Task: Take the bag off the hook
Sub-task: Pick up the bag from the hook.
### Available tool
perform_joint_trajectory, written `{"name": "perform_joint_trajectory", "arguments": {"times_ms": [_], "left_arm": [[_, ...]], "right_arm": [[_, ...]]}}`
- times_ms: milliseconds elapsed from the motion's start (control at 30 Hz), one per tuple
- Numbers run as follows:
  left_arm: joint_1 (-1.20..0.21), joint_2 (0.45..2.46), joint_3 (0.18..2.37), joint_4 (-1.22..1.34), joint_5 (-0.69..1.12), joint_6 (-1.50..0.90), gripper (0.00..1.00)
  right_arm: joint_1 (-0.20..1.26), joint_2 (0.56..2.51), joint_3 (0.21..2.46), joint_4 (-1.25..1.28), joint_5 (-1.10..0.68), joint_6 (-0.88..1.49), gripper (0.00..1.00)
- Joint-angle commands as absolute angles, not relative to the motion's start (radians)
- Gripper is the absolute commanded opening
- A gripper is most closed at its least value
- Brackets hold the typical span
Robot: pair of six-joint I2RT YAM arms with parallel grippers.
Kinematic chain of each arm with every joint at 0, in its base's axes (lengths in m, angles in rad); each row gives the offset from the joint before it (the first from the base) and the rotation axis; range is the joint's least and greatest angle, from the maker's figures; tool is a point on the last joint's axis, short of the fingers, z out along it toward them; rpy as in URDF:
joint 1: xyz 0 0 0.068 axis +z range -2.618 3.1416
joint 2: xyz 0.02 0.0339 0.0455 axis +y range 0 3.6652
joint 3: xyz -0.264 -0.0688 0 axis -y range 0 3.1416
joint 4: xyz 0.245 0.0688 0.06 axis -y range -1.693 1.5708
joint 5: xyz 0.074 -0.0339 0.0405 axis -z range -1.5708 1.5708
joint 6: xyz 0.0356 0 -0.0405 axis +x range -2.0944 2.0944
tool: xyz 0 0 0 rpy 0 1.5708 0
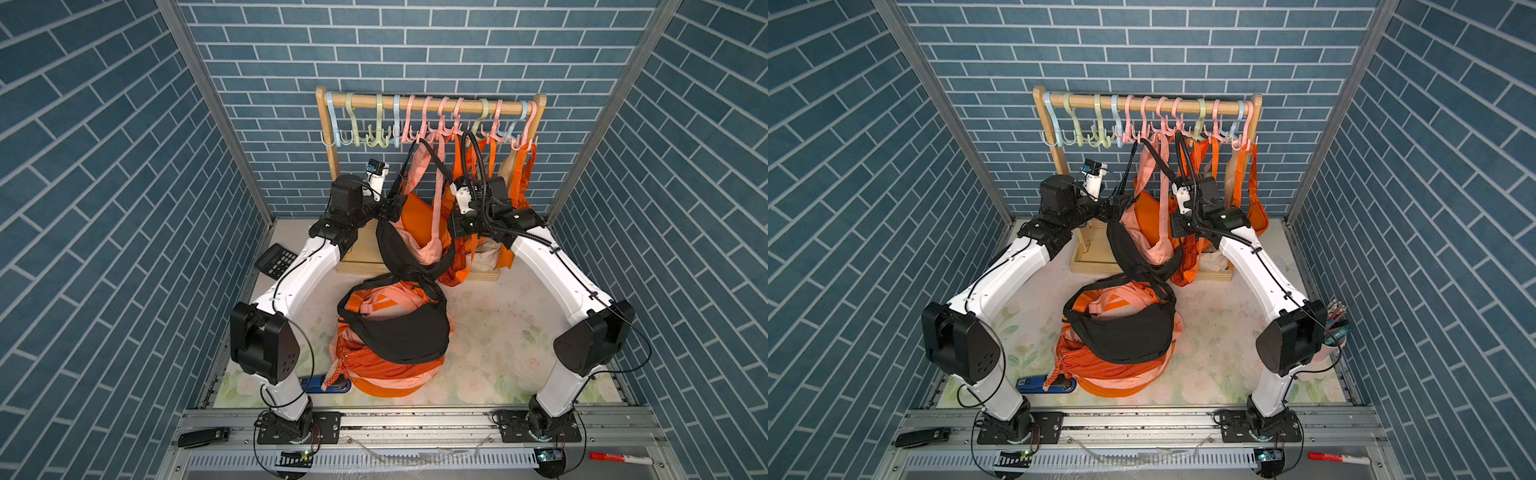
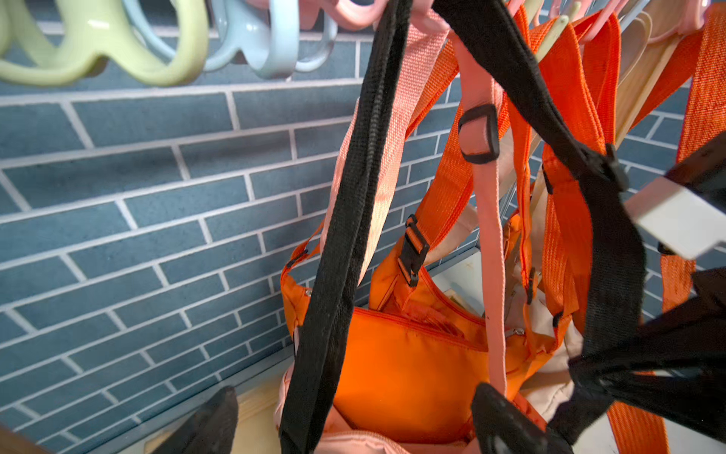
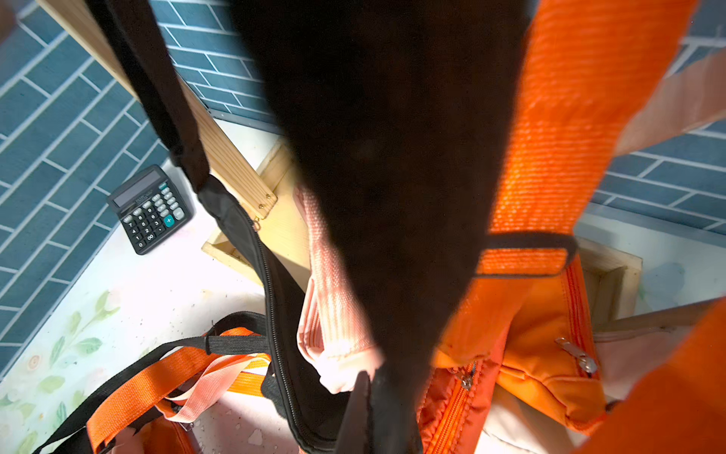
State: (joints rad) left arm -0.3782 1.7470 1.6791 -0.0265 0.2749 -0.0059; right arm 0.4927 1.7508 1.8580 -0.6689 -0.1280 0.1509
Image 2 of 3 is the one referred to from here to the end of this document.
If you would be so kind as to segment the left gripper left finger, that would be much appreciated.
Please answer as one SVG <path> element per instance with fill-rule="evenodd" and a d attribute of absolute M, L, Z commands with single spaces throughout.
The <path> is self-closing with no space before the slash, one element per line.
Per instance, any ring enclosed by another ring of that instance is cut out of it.
<path fill-rule="evenodd" d="M 230 454 L 237 422 L 236 390 L 224 387 L 162 442 L 153 454 Z"/>

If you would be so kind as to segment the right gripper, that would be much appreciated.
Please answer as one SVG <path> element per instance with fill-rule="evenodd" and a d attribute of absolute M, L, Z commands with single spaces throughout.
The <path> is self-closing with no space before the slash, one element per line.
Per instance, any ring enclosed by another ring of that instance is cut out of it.
<path fill-rule="evenodd" d="M 697 295 L 622 344 L 570 363 L 572 378 L 688 429 L 725 427 L 725 270 L 693 274 Z"/>

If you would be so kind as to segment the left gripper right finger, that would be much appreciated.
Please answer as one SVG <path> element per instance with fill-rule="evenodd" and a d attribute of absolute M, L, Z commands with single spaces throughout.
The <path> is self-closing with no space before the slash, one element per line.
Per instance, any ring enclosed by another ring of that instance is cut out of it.
<path fill-rule="evenodd" d="M 489 383 L 480 383 L 472 403 L 481 453 L 573 453 L 553 431 L 539 429 Z"/>

